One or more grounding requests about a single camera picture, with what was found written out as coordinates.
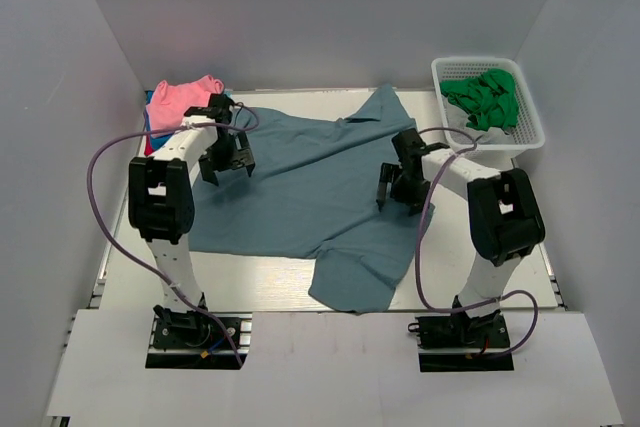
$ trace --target pink cloth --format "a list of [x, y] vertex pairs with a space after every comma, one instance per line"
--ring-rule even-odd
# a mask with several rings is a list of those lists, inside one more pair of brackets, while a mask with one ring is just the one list
[[221, 80], [205, 75], [189, 84], [169, 85], [166, 80], [158, 84], [147, 105], [151, 130], [176, 128], [189, 107], [206, 107], [211, 94], [224, 92]]

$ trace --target laundry basket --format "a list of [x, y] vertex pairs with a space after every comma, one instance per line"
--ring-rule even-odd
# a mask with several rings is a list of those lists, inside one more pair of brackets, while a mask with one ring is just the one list
[[[451, 105], [440, 91], [440, 82], [443, 80], [462, 80], [469, 77], [477, 77], [489, 69], [502, 69], [513, 75], [516, 82], [516, 100], [520, 107], [518, 113], [518, 125], [507, 131], [511, 135], [511, 144], [478, 144], [475, 152], [466, 154], [468, 157], [490, 158], [496, 155], [508, 155], [513, 158], [525, 150], [537, 149], [544, 145], [544, 132], [540, 124], [538, 112], [531, 99], [524, 76], [513, 60], [495, 57], [443, 57], [431, 63], [433, 82], [436, 88], [438, 106], [442, 115], [442, 123], [449, 126], [447, 113], [450, 109], [458, 109]], [[447, 143], [454, 150], [468, 147], [471, 141], [465, 136], [455, 132], [445, 132]]]

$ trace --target gray cloth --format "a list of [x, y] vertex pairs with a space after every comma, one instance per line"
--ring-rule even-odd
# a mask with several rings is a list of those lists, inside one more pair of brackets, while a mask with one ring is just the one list
[[[415, 127], [389, 85], [336, 122], [256, 109], [248, 134], [256, 168], [193, 186], [192, 250], [316, 259], [309, 295], [340, 311], [389, 307], [413, 256], [419, 216], [375, 202], [382, 162], [397, 163], [396, 133]], [[241, 111], [237, 124], [250, 120]]]

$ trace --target gray wall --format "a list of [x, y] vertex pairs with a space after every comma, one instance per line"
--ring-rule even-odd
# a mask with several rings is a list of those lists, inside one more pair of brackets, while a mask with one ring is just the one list
[[97, 0], [145, 88], [431, 85], [438, 56], [513, 58], [545, 0]]
[[[87, 162], [140, 126], [141, 102], [95, 0], [0, 0], [2, 425], [40, 425], [105, 245], [84, 191]], [[99, 166], [105, 212], [116, 212], [132, 147]]]
[[640, 0], [548, 0], [517, 60], [547, 135], [523, 159], [569, 306], [640, 425]]

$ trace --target green cloth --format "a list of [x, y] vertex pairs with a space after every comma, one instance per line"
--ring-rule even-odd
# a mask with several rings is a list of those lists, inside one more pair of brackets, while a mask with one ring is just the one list
[[479, 77], [464, 80], [444, 80], [440, 91], [450, 104], [468, 114], [467, 127], [507, 130], [518, 124], [518, 101], [513, 76], [502, 69], [490, 69]]

